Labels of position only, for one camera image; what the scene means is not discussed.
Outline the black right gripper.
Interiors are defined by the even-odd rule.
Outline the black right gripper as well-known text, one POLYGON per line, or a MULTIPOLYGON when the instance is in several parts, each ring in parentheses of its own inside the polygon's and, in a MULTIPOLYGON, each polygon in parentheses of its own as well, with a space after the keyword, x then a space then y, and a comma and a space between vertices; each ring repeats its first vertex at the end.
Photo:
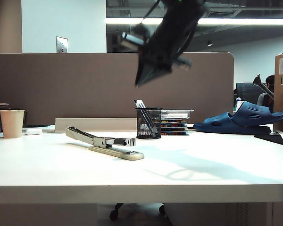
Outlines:
POLYGON ((137 50, 138 69, 135 86, 165 76, 177 66, 189 70, 191 61, 182 57, 193 38, 193 26, 160 24, 153 34, 144 24, 138 24, 130 33, 122 33, 122 45, 137 50))

